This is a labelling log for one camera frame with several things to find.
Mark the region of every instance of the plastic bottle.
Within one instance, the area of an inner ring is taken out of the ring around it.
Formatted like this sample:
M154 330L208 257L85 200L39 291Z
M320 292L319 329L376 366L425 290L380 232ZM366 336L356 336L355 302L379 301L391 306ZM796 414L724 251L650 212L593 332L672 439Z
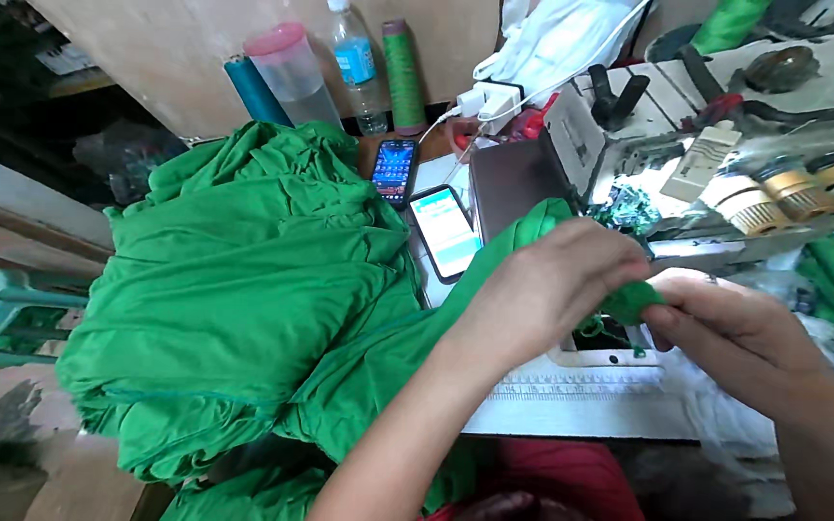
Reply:
M280 23L250 37L244 51L295 126L315 121L342 126L303 25Z
M336 64L349 91L349 102L363 136L388 131L382 84L365 27L349 10L349 0L327 0L334 13L333 48Z

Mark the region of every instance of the smartphone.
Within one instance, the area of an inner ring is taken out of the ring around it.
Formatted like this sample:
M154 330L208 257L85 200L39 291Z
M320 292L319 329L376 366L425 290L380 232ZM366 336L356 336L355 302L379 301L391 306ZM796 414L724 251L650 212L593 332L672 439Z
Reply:
M456 193L441 184L414 195L410 205L436 276L443 284L456 282L481 248Z
M372 182L395 209L407 207L416 160L417 142L412 139L388 139L378 146Z

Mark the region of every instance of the green thread cone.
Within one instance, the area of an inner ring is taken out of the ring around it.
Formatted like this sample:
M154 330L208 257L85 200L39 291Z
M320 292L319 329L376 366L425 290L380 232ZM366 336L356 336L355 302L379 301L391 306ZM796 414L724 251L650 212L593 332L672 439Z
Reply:
M690 42L702 55L735 49L770 5L771 0L720 0Z
M382 24L385 61L388 65L388 87L391 91L391 111L395 118L395 132L414 136L426 130L423 99L417 66L411 52L411 41L403 19Z

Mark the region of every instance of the black phone case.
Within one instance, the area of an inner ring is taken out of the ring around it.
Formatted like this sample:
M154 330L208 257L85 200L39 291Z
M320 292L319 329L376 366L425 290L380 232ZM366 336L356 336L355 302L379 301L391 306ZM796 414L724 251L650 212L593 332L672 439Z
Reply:
M408 201L411 200L411 191L414 188L414 178L417 177L415 175L416 167L417 167L417 160L418 160L418 153L419 153L419 145L417 144L417 140L415 139L386 139L382 141L382 143L378 144L378 150L375 151L375 161L372 163L372 172L375 173L375 167L378 165L378 155L382 151L382 144L387 142L403 142L403 141L411 141L414 144L414 155L413 159L411 160L411 168L408 170L408 183L404 185L404 198L401 199L400 203L393 203L388 201L388 204L391 205L392 208L396 209L397 211L401 211L408 207Z
M433 188L427 188L426 190L423 190L423 192L415 194L414 196L408 198L408 211L411 212L411 217L414 219L414 225L417 227L417 233L420 234L420 240L423 242L423 247L426 249L427 256L430 258L430 263L433 264L433 271L436 272L436 278L439 279L439 282L448 286L450 284L455 284L456 281L460 279L462 277L462 274L464 274L465 272L462 272L461 274L455 274L450 277L443 277L439 274L439 267L436 266L436 259L434 259L433 253L430 252L430 245L426 243L426 237L423 236L423 230L420 229L420 224L417 223L417 216L414 215L413 209L411 209L410 205L411 201L417 200L426 195L435 194L436 192L442 192L443 190L448 190L452 193L452 198L456 200L456 204L459 206L459 210L461 210L462 212L462 217L464 217L465 221L468 222L469 229L474 231L474 228L472 228L472 220L469 219L468 214L465 213L465 207L462 206L462 201L459 200L459 196L456 195L456 191L452 189L452 186L449 186L448 184L440 184L438 186L434 186Z

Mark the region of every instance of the sewing machine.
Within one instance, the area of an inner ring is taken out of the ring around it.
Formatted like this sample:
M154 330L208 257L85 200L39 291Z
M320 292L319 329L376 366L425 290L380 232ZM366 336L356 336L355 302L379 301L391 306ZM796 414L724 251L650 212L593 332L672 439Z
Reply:
M763 179L753 183L759 187L766 175L809 177L768 173L782 156L799 156L807 166L797 168L804 173L831 164L819 161L834 152L834 35L819 41L757 41L710 56L691 50L674 61L593 69L594 74L576 77L562 88L539 141L475 153L472 208L482 240L544 197L594 208L612 205L625 193L621 187L638 189L659 213L643 232L657 271L679 266L728 274L834 231L834 203L818 211L804 208L809 213L791 220L776 215L792 212L792 203L799 201L788 196L780 207L772 201L775 214L765 217L775 220L771 226L749 224L733 216L735 210L717 206L722 185L707 186L697 200L662 193L683 170L680 163L702 127L716 120L734 121L741 140L707 183L734 177L732 167L740 170L743 183ZM748 196L750 190L737 193ZM756 197L760 202L771 196ZM753 210L759 207L750 208L746 213L757 217ZM639 328L625 332L633 344L649 347ZM635 357L632 349L576 349L567 343L552 349L508 375L464 432L695 439L680 401L661 389L664 370L656 351L647 353Z

